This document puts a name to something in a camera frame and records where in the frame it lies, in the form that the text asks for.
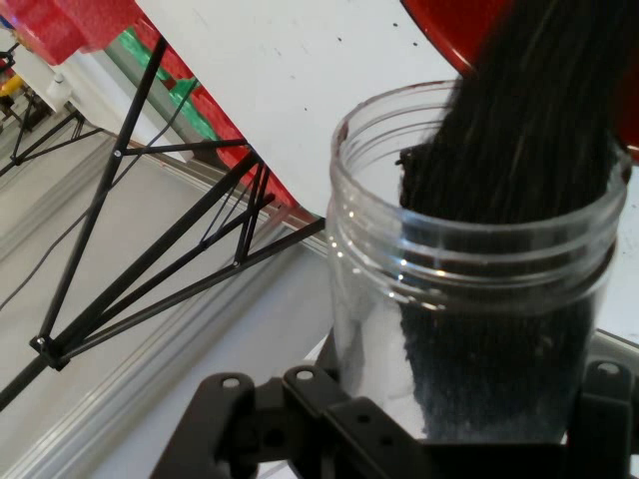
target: black cable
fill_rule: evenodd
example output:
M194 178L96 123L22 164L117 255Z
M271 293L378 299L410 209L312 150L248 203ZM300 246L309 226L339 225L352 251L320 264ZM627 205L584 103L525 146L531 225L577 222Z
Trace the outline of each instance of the black cable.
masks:
M27 275L27 277L25 277L25 279L18 285L18 287L16 287L13 292L11 294L9 294L9 296L7 296L7 298L2 302L2 304L0 304L0 311L2 311L2 309L4 309L4 307L11 302L11 300L29 283L29 281L31 281L31 279L33 279L33 277L36 275L36 273L38 272L38 270L40 269L40 267L42 267L42 264L44 264L44 262L47 260L47 258L49 257L49 255L53 252L53 250L56 248L56 246L58 244L60 244L60 242L62 242L62 240L77 226L80 224L80 222L92 211L93 208L95 208L99 203L102 202L102 200L107 196L107 194L115 187L118 185L118 183L120 183L120 181L122 181L122 179L131 171L131 169L133 168L133 166L138 162L138 160L140 160L142 158L143 155L145 155L149 149L153 146L154 143L156 143L165 133L167 133L167 131L171 128L171 126L173 125L173 123L176 121L176 119L178 118L178 115L180 114L180 111L182 110L182 108L184 107L184 105L187 103L187 100L189 99L189 97L191 96L191 94L193 93L193 91L196 89L196 87L198 86L199 82L195 81L193 82L193 85L191 85L191 88L189 89L189 91L187 92L187 94L185 95L185 97L182 99L182 102L180 102L180 105L178 106L177 110L175 111L175 113L173 114L173 116L169 119L169 121L167 122L167 125L160 131L160 133L158 133L158 135L155 136L155 138L153 140L151 140L151 142L149 142L147 144L146 147L144 147L143 151L140 153L140 155L136 156L136 158L133 159L133 161L127 166L127 168L124 169L124 171L122 172L122 174L120 174L120 176L118 178L116 178L114 180L114 182L111 184L111 187L109 188L109 190L107 190L106 192L104 192L102 195L98 196L97 198L93 199L93 201L91 202L91 204L89 205L88 208L86 208L82 214L74 221L71 223L71 225L66 228L64 230L64 232L59 235L55 241L53 241L51 243L51 245L47 248L47 250L45 251L45 253L42 255L42 257L40 258L40 260L37 262L37 264L35 265L35 267L31 270L31 272Z

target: white panel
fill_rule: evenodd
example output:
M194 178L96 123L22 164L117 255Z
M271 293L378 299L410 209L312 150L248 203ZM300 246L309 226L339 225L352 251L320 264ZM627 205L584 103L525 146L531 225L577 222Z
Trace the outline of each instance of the white panel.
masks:
M373 95L456 76L399 0L137 1L285 186L320 215L339 120Z

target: yellow object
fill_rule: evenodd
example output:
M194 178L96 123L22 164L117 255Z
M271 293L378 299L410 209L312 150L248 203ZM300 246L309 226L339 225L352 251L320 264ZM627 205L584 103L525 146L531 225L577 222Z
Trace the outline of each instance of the yellow object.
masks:
M19 75L14 75L7 80L2 88L0 88L0 97L7 97L12 95L16 90L24 85L24 81Z

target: jar rim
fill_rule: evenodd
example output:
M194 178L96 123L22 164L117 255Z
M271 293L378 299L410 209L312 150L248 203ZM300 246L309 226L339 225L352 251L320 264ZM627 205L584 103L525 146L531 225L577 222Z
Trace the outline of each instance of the jar rim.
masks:
M371 201L374 206L379 209L380 212L385 212L387 215L394 215L398 218L401 218L401 221L404 224L413 225L415 227L420 226L429 226L429 227L440 227L448 230L460 230L460 231L468 231L470 233L520 233L529 230L552 230L558 227L565 227L567 224L576 224L580 223L588 218L592 218L595 212L599 210L607 210L610 206L618 203L620 198L624 198L626 195L625 186L626 182L622 179L622 175L613 175L611 176L611 188L598 200L593 202L592 204L584 207L580 210L577 210L572 213L568 213L566 215L561 215L559 217L554 217L548 220L540 220L529 223L520 223L520 224L512 224L512 225L500 225L500 224L480 224L480 223L467 223L467 222L458 222L454 220L445 220L437 217L430 217L428 215L423 215L417 212L413 212L411 210L407 210L403 207L395 206L390 204L389 202L383 200L378 195L371 192L369 189L365 188L362 184L360 184L357 180L352 177L352 174L348 171L346 165L344 164L344 158L339 153L340 146L346 140L348 134L348 124L349 122L360 112L374 105L375 103L393 97L395 95L400 95L403 93L411 92L411 91L419 91L428 89L430 91L439 90L438 88L433 89L433 87L443 87L442 89L452 90L455 88L456 81L447 80L447 81L436 81L436 82L426 82L426 83L418 83L414 85L409 85L406 87L397 88L394 90L387 91L385 93L376 95L374 97L365 100L364 102L357 105L354 109L352 109L337 125L331 140L330 152L331 152L331 163L330 163L330 177L333 183L333 186L336 182L346 182L347 185L357 191L359 194L363 195L369 201ZM628 166L630 166L630 159L627 157Z

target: black metal rod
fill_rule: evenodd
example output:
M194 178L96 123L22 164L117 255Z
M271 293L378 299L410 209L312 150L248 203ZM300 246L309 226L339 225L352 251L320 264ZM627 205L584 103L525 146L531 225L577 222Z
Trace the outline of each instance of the black metal rod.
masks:
M258 206L259 210L263 209L265 206L270 204L275 199L275 195L266 196L263 201ZM211 235L208 239L201 241L198 243L196 247L186 252L174 262L165 267L162 271L157 273L155 276L151 277L144 284L141 284L135 290L131 291L127 296L113 304L109 309L104 311L101 314L100 320L96 322L91 332L95 332L111 319L116 317L122 311L124 311L131 304L136 302L138 299L143 297L149 291L151 291L154 287L156 287L161 282L165 281L171 275L175 274L177 271L182 269L185 265L191 262L193 259L198 257L204 251L206 251L209 247L211 247L216 242L220 241L224 237L226 237L229 233L231 233L235 228L241 225L244 221L253 215L253 211L246 211L241 215L238 215L236 218L228 222L226 225L217 230L213 235Z
M7 407L38 375L47 368L44 356L33 359L7 386L0 391L0 411Z
M106 340L128 330L138 324L146 321L147 319L160 314L161 312L169 309L170 307L179 304L182 301L189 299L196 294L205 291L220 282L235 276L236 274L241 273L245 269L268 259L269 257L277 254L278 252L287 249L288 247L297 244L300 241L305 240L306 238L320 232L324 228L324 219L317 220L316 222L302 228L301 230L292 233L282 239L279 239L272 244L263 247L262 249L254 252L249 255L247 259L240 265L234 266L230 265L220 269L218 272L215 272L200 281L185 287L184 289L168 296L161 301L156 302L155 304L150 305L142 309L140 312L137 312L126 319L122 319L117 324L114 324L110 327L103 329L102 331L92 335L86 340L82 341L78 347L72 349L67 354L62 357L62 360L70 359L78 354L91 349L92 347L97 346L98 344L102 344Z
M271 175L271 170L269 168L265 168L264 177L262 178L262 185L260 186L260 192L258 193L258 205L262 203L264 200L264 195L267 192L267 184L269 183L269 176ZM251 249L251 241L253 240L253 234L256 230L256 225L258 224L258 215L260 211L256 211L251 216L249 222L249 230L247 231L247 235L244 238L244 248L242 250L242 257L240 258L240 262L244 261L249 255L249 249Z
M127 113L127 117L125 118L122 129L120 130L120 135L118 135L118 139L116 140L111 157L109 158L104 173L102 174L100 184L94 194L91 210L87 214L84 224L82 225L80 234L76 239L71 256L69 257L64 273L62 274L62 278L60 279L51 301L51 305L49 306L49 310L47 311L47 315L45 316L42 327L40 328L40 336L49 335L53 329L53 324L60 312L60 307L62 307L62 303L67 295L67 291L69 290L73 276L78 268L78 264L80 264L80 259L82 258L82 254L89 242L89 237L91 236L93 227L98 220L98 216L102 210L102 205L107 198L107 192L111 189L113 179L118 173L118 168L122 161L122 152L127 148L131 141L131 135L133 134L133 130L135 129L138 119L140 118L140 113L142 112L142 108L147 100L147 96L149 95L149 91L151 90L151 86L153 85L153 81L166 49L167 42L161 37L151 59L149 60L149 64L144 72L140 86L138 87L131 104L131 108L129 109L129 113Z
M36 158L46 155L47 153L55 152L56 150L60 148L71 145L72 143L79 142L80 140L84 140L85 138L93 137L94 135L97 135L98 133L102 133L102 132L104 132L104 129L98 128L96 130L93 130L92 132L88 132L88 133L85 133L84 135L80 135L79 137L73 138L71 140L67 140L66 142L62 142L60 145L56 145L55 147L47 148L46 150L35 153L29 157L24 158L22 161L28 162L30 160L35 160Z
M19 163L25 162L27 157L31 153L33 153L37 148L39 148L43 143L45 143L47 140L49 140L51 137L53 137L56 133L58 133L60 130L62 130L64 127L66 127L70 122L72 122L73 120L75 120L75 119L77 119L79 117L80 117L80 112L73 112L73 113L67 115L67 117L64 120L62 120L55 127L53 127L51 130L49 130L47 133L45 133L42 136L42 138L39 138L37 142L35 142L33 145L31 145L29 148L27 148L24 152L22 152L20 155L18 155L16 160L18 160Z
M16 164L13 163L13 162L11 162L10 164L6 165L2 170L0 170L0 178L4 177L15 166L16 166Z
M167 249L179 240L230 188L233 188L240 178L253 167L256 160L253 155L248 155L211 187L197 203L184 213L60 333L56 338L59 346L64 350L73 348L94 331L95 326L101 321L100 314L120 297Z
M250 155L257 156L257 153L251 152ZM253 209L253 205L256 203L256 197L260 188L260 180L262 179L262 171L264 170L264 162L260 159L260 165L258 166L258 172L253 179L253 187L251 188L251 195L249 197L249 210ZM240 238L238 239L238 247L236 249L236 256L234 264L240 264L242 253L244 251L244 245L247 240L247 232L249 231L249 223L251 219L247 219L242 225L242 231L240 232Z
M24 131L27 128L27 122L29 121L29 115L31 114L31 108L33 108L33 102L36 100L36 94L32 93L31 98L29 98L29 104L27 105L27 111L24 114L24 120L20 124L20 131L18 132L18 139L16 140L16 144L13 147L13 154L11 155L11 159L15 162L18 157L18 149L20 148L20 144L22 143L22 137L24 135Z
M248 145L249 143L244 139L219 141L206 140L199 143L184 143L182 145L167 145L164 147L129 148L124 152L124 154L127 156L137 156L153 153L195 152L199 150L213 150L216 148L246 147Z

